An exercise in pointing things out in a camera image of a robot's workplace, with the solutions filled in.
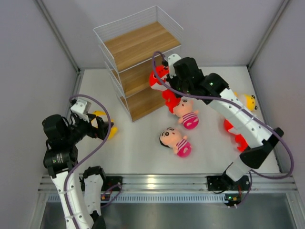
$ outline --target doll head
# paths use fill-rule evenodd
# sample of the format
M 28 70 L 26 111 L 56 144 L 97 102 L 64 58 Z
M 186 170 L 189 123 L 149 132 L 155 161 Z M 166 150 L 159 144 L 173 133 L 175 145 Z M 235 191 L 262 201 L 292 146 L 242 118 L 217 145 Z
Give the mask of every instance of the doll head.
M 234 92 L 235 96 L 239 99 L 239 101 L 246 106 L 250 111 L 257 110 L 255 96 L 249 94 L 237 94 Z
M 161 145 L 173 148 L 182 140 L 182 135 L 177 129 L 168 127 L 160 134 L 159 140 Z
M 179 104 L 173 108 L 173 113 L 178 117 L 182 117 L 183 115 L 192 112 L 193 104 L 193 100 L 187 100 L 182 98 Z
M 159 66 L 156 67 L 156 70 L 157 70 L 157 73 L 158 73 L 159 77 L 163 80 L 163 82 L 168 84 L 168 82 L 166 82 L 166 76 L 169 73 L 168 67 L 164 67 L 163 65 L 159 65 Z M 154 90 L 158 90 L 158 91 L 162 91 L 162 92 L 167 90 L 167 88 L 164 87 L 159 82 L 158 78 L 156 77 L 156 75 L 154 74 L 153 71 L 151 72 L 151 74 L 149 76 L 149 86 Z

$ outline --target black bracket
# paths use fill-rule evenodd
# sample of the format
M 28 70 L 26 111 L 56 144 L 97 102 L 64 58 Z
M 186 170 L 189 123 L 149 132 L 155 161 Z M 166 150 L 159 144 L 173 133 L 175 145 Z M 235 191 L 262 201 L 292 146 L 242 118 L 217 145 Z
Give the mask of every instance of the black bracket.
M 248 176 L 243 176 L 236 182 L 228 183 L 224 176 L 207 176 L 209 191 L 247 191 L 250 187 Z

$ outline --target wooden shelf board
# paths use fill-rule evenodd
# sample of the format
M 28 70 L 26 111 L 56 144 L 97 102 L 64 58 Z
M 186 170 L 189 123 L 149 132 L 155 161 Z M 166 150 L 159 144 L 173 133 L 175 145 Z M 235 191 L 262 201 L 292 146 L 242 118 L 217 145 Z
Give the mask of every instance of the wooden shelf board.
M 148 24 L 105 42 L 121 72 L 149 58 L 156 51 L 165 52 L 180 45 L 159 22 Z
M 162 92 L 153 90 L 150 87 L 127 98 L 127 104 L 132 117 L 136 121 L 154 110 L 165 105 Z
M 156 58 L 156 62 L 157 65 L 161 64 L 161 56 Z M 152 69 L 152 61 L 149 60 L 120 73 L 122 88 L 126 97 L 132 96 L 149 87 L 148 79 Z M 112 72 L 119 80 L 117 72 L 115 70 Z

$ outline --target metal rail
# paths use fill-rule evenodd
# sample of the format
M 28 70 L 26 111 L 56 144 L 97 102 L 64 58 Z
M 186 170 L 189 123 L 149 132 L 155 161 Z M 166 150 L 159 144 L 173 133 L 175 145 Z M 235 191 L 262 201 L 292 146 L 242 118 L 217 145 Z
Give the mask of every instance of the metal rail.
M 208 190 L 207 176 L 213 174 L 189 174 L 189 175 L 121 175 L 123 177 L 123 191 L 129 194 L 151 193 L 200 193 L 214 194 Z M 50 177 L 45 175 L 41 179 L 39 193 L 57 193 Z M 268 180 L 253 174 L 251 193 L 297 193 L 297 187 L 293 177 L 282 180 Z

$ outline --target black hair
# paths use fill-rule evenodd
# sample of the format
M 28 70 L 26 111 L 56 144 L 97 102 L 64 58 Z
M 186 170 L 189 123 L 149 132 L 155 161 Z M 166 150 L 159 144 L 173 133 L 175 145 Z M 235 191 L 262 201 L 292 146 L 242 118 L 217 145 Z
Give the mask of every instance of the black hair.
M 161 144 L 162 146 L 165 146 L 165 147 L 167 147 L 167 148 L 170 148 L 169 146 L 165 145 L 165 144 L 161 141 L 161 135 L 160 135 L 160 137 L 159 137 L 159 141 L 160 141 L 160 144 Z

